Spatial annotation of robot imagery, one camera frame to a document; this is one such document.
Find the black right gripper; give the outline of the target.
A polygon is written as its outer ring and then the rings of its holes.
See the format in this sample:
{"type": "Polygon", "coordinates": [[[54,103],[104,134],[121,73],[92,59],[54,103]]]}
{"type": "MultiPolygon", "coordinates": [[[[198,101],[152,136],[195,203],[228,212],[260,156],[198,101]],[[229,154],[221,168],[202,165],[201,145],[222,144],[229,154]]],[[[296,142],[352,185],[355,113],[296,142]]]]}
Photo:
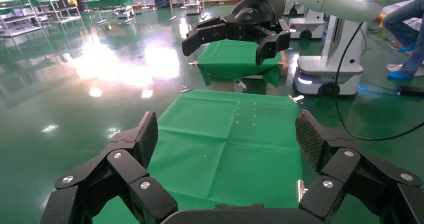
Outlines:
{"type": "Polygon", "coordinates": [[[255,64],[261,66],[289,48],[291,31],[284,19],[286,0],[242,0],[232,12],[204,20],[192,26],[181,43],[184,56],[193,54],[201,45],[224,39],[255,41],[255,64]]]}

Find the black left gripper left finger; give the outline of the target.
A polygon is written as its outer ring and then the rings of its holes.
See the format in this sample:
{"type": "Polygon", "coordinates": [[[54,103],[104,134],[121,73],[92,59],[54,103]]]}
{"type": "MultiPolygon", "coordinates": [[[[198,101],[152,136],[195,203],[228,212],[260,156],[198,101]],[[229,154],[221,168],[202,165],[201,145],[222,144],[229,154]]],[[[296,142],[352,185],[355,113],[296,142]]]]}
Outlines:
{"type": "Polygon", "coordinates": [[[177,212],[178,203],[148,171],[158,136],[151,111],[135,128],[115,134],[100,154],[56,180],[40,222],[91,224],[119,197],[140,224],[162,223],[177,212]]]}

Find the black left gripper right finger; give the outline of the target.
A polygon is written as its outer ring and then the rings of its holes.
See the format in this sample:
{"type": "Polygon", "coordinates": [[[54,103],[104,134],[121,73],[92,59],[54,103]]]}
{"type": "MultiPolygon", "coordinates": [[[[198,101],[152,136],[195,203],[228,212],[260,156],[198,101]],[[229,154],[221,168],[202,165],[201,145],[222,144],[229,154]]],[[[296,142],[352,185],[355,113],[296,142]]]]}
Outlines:
{"type": "Polygon", "coordinates": [[[330,223],[347,195],[360,200],[382,224],[424,221],[422,180],[357,144],[346,132],[320,124],[303,110],[295,120],[296,141],[317,177],[299,196],[299,206],[330,223]]]}

